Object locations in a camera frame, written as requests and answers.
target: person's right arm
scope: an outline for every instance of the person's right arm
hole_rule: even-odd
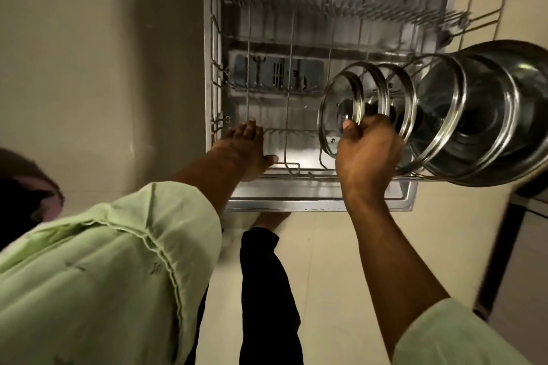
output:
[[[449,297],[396,225],[384,201],[403,140],[383,115],[346,122],[337,174],[356,229],[363,271],[388,355],[429,307]]]

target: bare foot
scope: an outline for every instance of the bare foot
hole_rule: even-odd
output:
[[[261,227],[274,232],[278,225],[290,215],[291,212],[261,212],[251,228]]]

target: hand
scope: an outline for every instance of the hand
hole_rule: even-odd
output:
[[[344,138],[337,147],[335,167],[345,200],[384,202],[396,165],[400,161],[403,139],[394,131],[387,116],[364,117],[360,126],[345,121]]]
[[[263,155],[263,128],[254,119],[229,128],[224,139],[217,141],[211,153],[227,153],[243,171],[243,182],[257,179],[278,161],[276,155]]]

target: person's left hand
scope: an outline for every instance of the person's left hand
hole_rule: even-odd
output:
[[[236,164],[244,171],[242,181],[249,182],[278,161],[276,155],[263,154],[263,141],[263,128],[251,119],[236,128],[229,128],[225,138],[217,141],[211,150],[225,151],[235,156]]]

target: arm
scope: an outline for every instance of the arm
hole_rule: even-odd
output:
[[[384,192],[400,159],[403,140],[386,116],[346,122],[337,174],[352,218],[363,271],[388,355],[429,307],[449,297],[395,224]]]
[[[277,161],[263,155],[263,140],[263,128],[255,120],[242,123],[171,180],[198,188],[221,215],[240,181],[256,179]]]

